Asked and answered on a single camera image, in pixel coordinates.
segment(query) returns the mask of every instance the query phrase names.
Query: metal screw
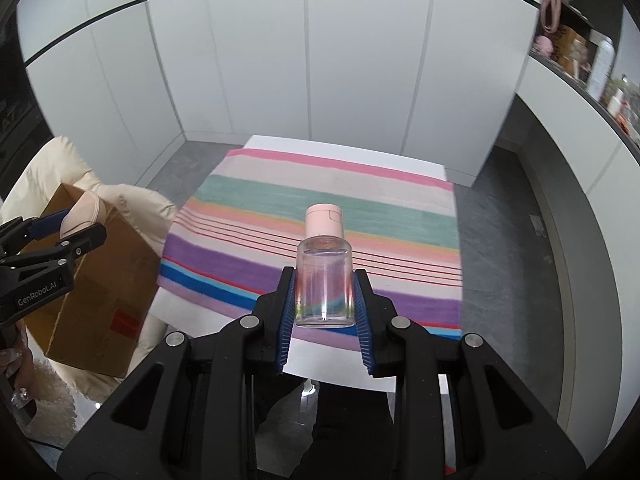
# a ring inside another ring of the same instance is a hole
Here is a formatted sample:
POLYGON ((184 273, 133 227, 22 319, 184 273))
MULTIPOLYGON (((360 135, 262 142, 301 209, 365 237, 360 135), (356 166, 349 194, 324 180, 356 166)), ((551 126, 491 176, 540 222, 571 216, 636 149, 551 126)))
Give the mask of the metal screw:
POLYGON ((257 316, 252 316, 251 314, 244 316, 240 320, 240 326, 242 328, 255 328, 258 326, 258 323, 260 323, 260 319, 258 319, 257 316))
POLYGON ((396 328, 409 328, 409 325, 411 325, 411 320, 405 318, 404 316, 396 316, 391 320, 391 324, 396 328))
POLYGON ((465 335, 465 343, 471 346, 471 348, 478 348, 484 340, 478 334, 465 335))
POLYGON ((164 342, 169 346, 180 346, 184 343, 184 334, 182 332, 171 332, 164 338, 164 342))

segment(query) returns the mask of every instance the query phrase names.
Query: cream padded sofa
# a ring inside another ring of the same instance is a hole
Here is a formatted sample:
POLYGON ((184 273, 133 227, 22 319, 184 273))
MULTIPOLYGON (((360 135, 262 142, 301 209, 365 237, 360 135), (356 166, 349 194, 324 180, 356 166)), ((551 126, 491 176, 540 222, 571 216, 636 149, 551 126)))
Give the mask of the cream padded sofa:
MULTIPOLYGON (((18 216, 40 216, 60 184, 91 190, 112 203, 149 246, 158 255, 162 254, 164 239, 177 212, 175 205, 155 191, 124 184, 102 184, 66 137, 50 140, 33 157, 0 206, 0 224, 18 216)), ((146 317, 129 372, 162 340, 166 329, 167 325, 157 317, 146 317)), ((104 402, 121 381, 50 362, 69 387, 95 402, 104 402)))

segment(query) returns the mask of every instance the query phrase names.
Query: black pants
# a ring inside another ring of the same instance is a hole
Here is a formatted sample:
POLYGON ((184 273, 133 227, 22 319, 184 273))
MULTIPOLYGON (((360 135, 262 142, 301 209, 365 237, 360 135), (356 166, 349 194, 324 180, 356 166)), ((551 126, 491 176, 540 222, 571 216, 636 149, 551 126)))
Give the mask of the black pants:
MULTIPOLYGON (((282 375, 255 383, 255 424, 303 379, 282 375)), ((303 455, 292 480, 388 480, 393 421, 386 394, 321 383, 313 444, 303 455)))

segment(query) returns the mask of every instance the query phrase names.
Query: purple stripe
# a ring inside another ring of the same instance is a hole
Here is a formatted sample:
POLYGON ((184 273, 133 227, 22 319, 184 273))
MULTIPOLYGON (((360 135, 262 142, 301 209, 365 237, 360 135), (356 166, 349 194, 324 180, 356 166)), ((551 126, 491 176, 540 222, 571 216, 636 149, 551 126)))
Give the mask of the purple stripe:
POLYGON ((454 328, 460 326, 460 306, 462 306, 460 300, 427 298, 392 290, 375 290, 374 292, 393 301, 400 316, 408 317, 418 323, 451 325, 454 328))
MULTIPOLYGON (((224 303, 223 301, 214 300, 209 296, 195 292, 194 290, 182 286, 179 283, 172 282, 164 276, 158 276, 158 285, 165 290, 168 290, 170 293, 175 294, 179 298, 183 298, 190 303, 203 306, 208 310, 212 310, 232 319, 246 316, 250 312, 247 309, 224 303)), ((215 327, 214 332, 218 332, 220 329, 222 329, 222 327, 215 327)), ((345 350, 354 350, 356 352, 360 351, 358 338, 353 335, 329 332, 327 330, 316 330, 314 328, 293 327, 292 337, 295 339, 302 339, 303 341, 309 341, 311 343, 332 346, 334 348, 344 348, 345 350)))
POLYGON ((223 282, 235 283, 242 288, 257 290, 261 294, 276 290, 282 273, 282 269, 206 249, 171 233, 167 235, 162 256, 167 256, 185 267, 220 278, 223 282))

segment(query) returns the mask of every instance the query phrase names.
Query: striped tablecloth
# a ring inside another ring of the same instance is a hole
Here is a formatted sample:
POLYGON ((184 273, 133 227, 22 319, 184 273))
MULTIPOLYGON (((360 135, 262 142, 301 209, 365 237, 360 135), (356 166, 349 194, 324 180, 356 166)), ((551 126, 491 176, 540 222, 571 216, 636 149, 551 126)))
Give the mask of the striped tablecloth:
MULTIPOLYGON (((160 287, 237 318, 295 266, 306 209, 342 208, 355 268, 398 314, 459 338, 462 276, 452 184, 317 156, 232 150, 178 213, 160 287)), ((358 351, 355 328, 295 328, 294 339, 358 351)))

